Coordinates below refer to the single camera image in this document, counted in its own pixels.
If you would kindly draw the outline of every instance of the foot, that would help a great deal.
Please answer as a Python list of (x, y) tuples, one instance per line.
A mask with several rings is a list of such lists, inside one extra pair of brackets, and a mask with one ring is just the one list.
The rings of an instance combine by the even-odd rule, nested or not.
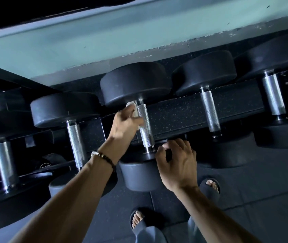
[(207, 181), (206, 181), (206, 185), (211, 186), (211, 187), (212, 187), (213, 189), (215, 189), (218, 193), (220, 193), (220, 192), (219, 192), (219, 189), (218, 189), (218, 187), (217, 187), (217, 184), (216, 184), (213, 180), (211, 180), (211, 179), (207, 180)]
[(138, 225), (138, 223), (143, 220), (143, 218), (143, 214), (139, 211), (136, 211), (133, 216), (132, 228), (134, 229), (136, 225)]

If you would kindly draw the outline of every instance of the pant leg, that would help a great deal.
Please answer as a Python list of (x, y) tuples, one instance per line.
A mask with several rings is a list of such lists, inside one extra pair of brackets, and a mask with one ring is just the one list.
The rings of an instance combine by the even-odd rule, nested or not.
[(189, 243), (206, 243), (205, 238), (191, 217), (188, 220), (188, 238)]
[(158, 228), (147, 227), (138, 233), (135, 243), (167, 243), (166, 239)]

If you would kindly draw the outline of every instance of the person's left arm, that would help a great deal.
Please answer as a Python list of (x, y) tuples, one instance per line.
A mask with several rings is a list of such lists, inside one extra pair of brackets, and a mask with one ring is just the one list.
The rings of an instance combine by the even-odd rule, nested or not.
[[(110, 135), (98, 149), (114, 164), (124, 155), (142, 118), (132, 118), (134, 105), (115, 115)], [(97, 155), (11, 240), (11, 243), (82, 242), (113, 169)]]

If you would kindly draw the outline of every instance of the black dumbbell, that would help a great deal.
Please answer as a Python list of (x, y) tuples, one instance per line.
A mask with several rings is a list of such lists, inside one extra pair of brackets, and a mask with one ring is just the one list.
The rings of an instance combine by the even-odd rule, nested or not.
[[(55, 178), (49, 184), (49, 191), (53, 197), (57, 194), (89, 160), (84, 147), (78, 121), (90, 120), (100, 116), (100, 103), (96, 95), (88, 92), (63, 92), (43, 96), (31, 103), (31, 112), (36, 127), (51, 128), (66, 126), (70, 138), (77, 170)], [(112, 173), (104, 196), (117, 183), (117, 174)]]
[(126, 187), (147, 192), (163, 187), (155, 160), (156, 145), (151, 130), (147, 103), (161, 100), (170, 93), (171, 80), (164, 67), (155, 62), (139, 62), (119, 67), (107, 73), (100, 81), (107, 107), (125, 107), (133, 102), (145, 125), (140, 127), (143, 146), (127, 151), (119, 165)]
[(0, 228), (28, 216), (50, 198), (51, 173), (20, 178), (12, 156), (9, 139), (35, 132), (23, 97), (0, 91)]
[(260, 44), (235, 58), (237, 81), (260, 79), (274, 120), (254, 133), (258, 146), (288, 148), (288, 114), (281, 77), (288, 70), (288, 34)]
[(211, 89), (227, 84), (236, 77), (235, 65), (229, 51), (216, 51), (187, 61), (173, 75), (176, 95), (200, 93), (212, 141), (205, 147), (208, 163), (215, 168), (244, 165), (254, 159), (255, 140), (252, 132), (239, 136), (222, 134)]

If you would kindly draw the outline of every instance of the hand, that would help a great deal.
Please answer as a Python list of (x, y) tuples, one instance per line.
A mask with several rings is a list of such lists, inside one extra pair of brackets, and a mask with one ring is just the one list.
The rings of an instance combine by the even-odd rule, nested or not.
[[(166, 161), (166, 149), (171, 149), (172, 160)], [(182, 188), (195, 188), (197, 184), (196, 152), (188, 141), (170, 140), (158, 148), (155, 154), (163, 184), (172, 192)]]
[(133, 118), (135, 105), (131, 104), (115, 114), (110, 134), (105, 143), (98, 149), (117, 164), (125, 154), (136, 134), (137, 127), (144, 124), (143, 118)]

